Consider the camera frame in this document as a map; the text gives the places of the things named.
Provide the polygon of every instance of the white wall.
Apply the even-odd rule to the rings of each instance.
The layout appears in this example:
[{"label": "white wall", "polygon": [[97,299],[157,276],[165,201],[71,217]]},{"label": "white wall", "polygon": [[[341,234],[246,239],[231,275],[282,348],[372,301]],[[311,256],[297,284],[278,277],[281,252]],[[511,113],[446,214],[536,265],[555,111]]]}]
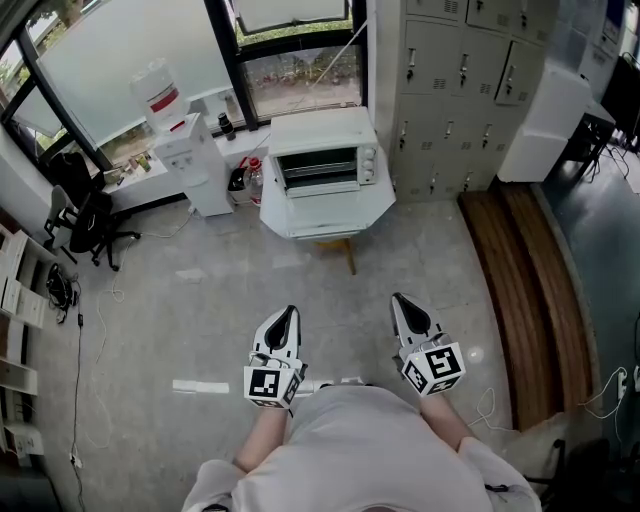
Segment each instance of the white wall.
[{"label": "white wall", "polygon": [[375,86],[369,94],[375,114],[374,127],[380,145],[391,156],[391,139],[396,109],[398,66],[400,65],[400,2],[372,0],[367,3],[369,17],[375,9],[375,41],[369,40],[368,51],[375,56]]},{"label": "white wall", "polygon": [[44,223],[51,188],[5,129],[0,129],[0,206],[40,242],[47,238]]}]

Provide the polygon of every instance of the window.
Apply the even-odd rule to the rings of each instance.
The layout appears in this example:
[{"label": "window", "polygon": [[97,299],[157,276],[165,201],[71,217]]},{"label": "window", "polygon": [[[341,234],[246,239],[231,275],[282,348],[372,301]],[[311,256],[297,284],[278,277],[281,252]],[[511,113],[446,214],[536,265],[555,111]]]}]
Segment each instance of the window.
[{"label": "window", "polygon": [[29,78],[22,53],[13,41],[0,58],[0,105],[6,107]]},{"label": "window", "polygon": [[222,112],[255,130],[293,110],[366,105],[365,4],[41,0],[0,48],[0,119],[51,180],[59,152],[81,153],[94,174],[150,150],[153,127],[130,81],[157,58],[214,134]]},{"label": "window", "polygon": [[362,102],[356,48],[348,48],[318,85],[342,47],[314,48],[245,62],[244,75],[259,119],[293,110],[353,106]]},{"label": "window", "polygon": [[364,0],[205,3],[250,129],[295,110],[366,105],[364,30],[310,89],[364,23]]},{"label": "window", "polygon": [[212,130],[220,112],[242,123],[203,0],[45,0],[27,31],[62,105],[114,167],[153,142],[129,83],[158,57]]}]

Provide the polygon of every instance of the window frame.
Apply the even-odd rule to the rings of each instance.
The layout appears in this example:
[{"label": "window frame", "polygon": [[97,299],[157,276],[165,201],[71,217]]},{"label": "window frame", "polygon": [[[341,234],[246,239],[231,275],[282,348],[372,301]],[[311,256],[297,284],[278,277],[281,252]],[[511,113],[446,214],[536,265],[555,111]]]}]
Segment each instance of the window frame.
[{"label": "window frame", "polygon": [[[326,30],[323,32],[308,32],[239,46],[236,40],[233,24],[231,23],[227,13],[225,0],[204,0],[204,4],[207,9],[207,13],[209,14],[209,21],[211,22],[213,32],[216,36],[216,40],[218,41],[218,47],[227,68],[229,79],[231,80],[231,86],[236,94],[236,99],[238,100],[240,109],[242,110],[246,126],[250,131],[257,130],[261,126],[271,124],[271,117],[268,119],[258,118],[253,98],[251,98],[249,84],[247,83],[244,75],[244,63],[261,59],[263,57],[272,57],[300,50],[327,48],[331,46],[346,46],[367,19],[366,0],[352,0],[352,30],[337,29]],[[362,32],[360,32],[352,45],[359,49],[361,69],[360,96],[362,98],[362,106],[366,107],[368,103],[368,54],[366,27]]]},{"label": "window frame", "polygon": [[[6,43],[0,48],[0,55],[4,55],[7,48],[15,41],[20,53],[22,54],[24,65],[30,73],[29,78],[20,86],[20,89],[18,89],[16,94],[9,100],[4,109],[1,109],[2,113],[0,114],[0,124],[5,128],[8,135],[13,139],[16,145],[20,147],[24,155],[31,161],[34,167],[36,167],[52,185],[56,185],[57,181],[53,176],[51,176],[47,163],[55,154],[74,141],[78,143],[87,158],[96,165],[100,172],[107,172],[111,170],[113,165],[100,147],[93,147],[80,128],[79,123],[75,120],[73,113],[64,108],[52,85],[47,81],[45,75],[38,66],[38,52],[31,40],[31,37],[29,36],[27,24],[37,7],[44,1],[46,0],[40,0],[35,3],[11,33],[11,36],[7,39]],[[231,86],[233,87],[238,105],[240,106],[244,117],[244,123],[235,127],[235,131],[255,131],[262,126],[271,124],[271,117],[266,119],[258,118],[242,68],[245,62],[299,50],[346,46],[367,18],[366,0],[352,0],[352,29],[309,32],[239,46],[236,41],[233,25],[231,24],[231,20],[229,20],[225,0],[202,1],[207,10],[211,27],[218,42],[218,47],[224,60],[227,73],[229,74]],[[362,30],[352,45],[359,50],[361,70],[361,104],[363,106],[367,106],[368,65],[366,28]],[[29,134],[25,133],[24,130],[17,128],[13,121],[15,112],[28,97],[29,93],[31,93],[35,88],[38,88],[53,113],[60,120],[63,128],[67,130],[65,135],[60,137],[60,139],[58,139],[39,156],[33,150],[36,147],[35,144],[37,144],[35,137],[29,137]],[[212,137],[215,138],[221,135],[221,130],[211,130]]]}]

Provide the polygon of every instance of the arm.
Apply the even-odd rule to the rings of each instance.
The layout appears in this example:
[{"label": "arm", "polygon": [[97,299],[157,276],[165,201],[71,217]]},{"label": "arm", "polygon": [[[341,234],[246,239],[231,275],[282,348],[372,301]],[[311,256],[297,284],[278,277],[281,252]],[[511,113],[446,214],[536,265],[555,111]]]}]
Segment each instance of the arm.
[{"label": "arm", "polygon": [[456,451],[465,437],[474,437],[442,393],[421,398],[420,414],[431,430]]},{"label": "arm", "polygon": [[286,426],[285,409],[262,409],[233,464],[245,473],[256,469],[272,451],[282,446]]}]

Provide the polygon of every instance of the concrete floor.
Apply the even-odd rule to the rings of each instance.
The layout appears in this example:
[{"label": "concrete floor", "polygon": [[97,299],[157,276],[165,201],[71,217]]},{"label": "concrete floor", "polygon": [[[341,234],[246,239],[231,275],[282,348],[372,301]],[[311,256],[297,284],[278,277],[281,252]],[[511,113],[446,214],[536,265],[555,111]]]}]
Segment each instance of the concrete floor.
[{"label": "concrete floor", "polygon": [[[625,160],[631,170],[628,181],[623,176],[627,172],[624,163],[604,152],[597,175],[588,173],[577,180],[577,164],[567,162],[552,171],[542,189],[573,254],[589,302],[601,381],[606,382],[623,366],[631,384],[636,364],[634,326],[640,314],[640,198],[633,191],[640,183],[640,161],[633,154]],[[640,440],[640,395],[631,388],[618,413],[623,454]],[[611,411],[616,404],[615,386],[611,385],[604,394],[603,410]],[[619,450],[613,417],[605,421],[604,433],[612,448]]]},{"label": "concrete floor", "polygon": [[[187,208],[187,202],[156,208],[136,215],[127,227],[170,233],[184,222]],[[119,247],[120,261],[126,244]],[[81,256],[85,327],[78,446],[88,510],[180,510],[199,465],[232,458],[257,412],[242,397],[242,366],[253,332],[286,304],[301,313],[301,353],[310,381],[359,377],[415,403],[391,361],[389,299],[403,291],[430,301],[464,354],[473,347],[485,352],[482,362],[468,364],[466,378],[449,398],[471,422],[481,395],[493,387],[497,403],[490,422],[510,427],[496,320],[455,203],[396,205],[353,245],[354,277],[341,253],[279,238],[253,208],[193,218],[173,238],[132,243],[116,283],[124,292],[120,303],[112,298],[115,274],[106,261],[95,268]],[[179,274],[194,269],[199,282]],[[108,337],[94,366],[103,339],[98,298]],[[69,463],[77,343],[74,314],[61,326],[49,318],[29,339],[28,363],[39,372],[35,421],[45,443],[45,467],[65,510],[79,510]],[[179,392],[175,381],[217,383],[209,388],[218,392]],[[489,408],[486,402],[483,410]],[[577,442],[598,435],[599,427],[576,411],[524,434],[489,430],[483,423],[473,430],[519,470],[540,476],[553,462],[554,439]]]}]

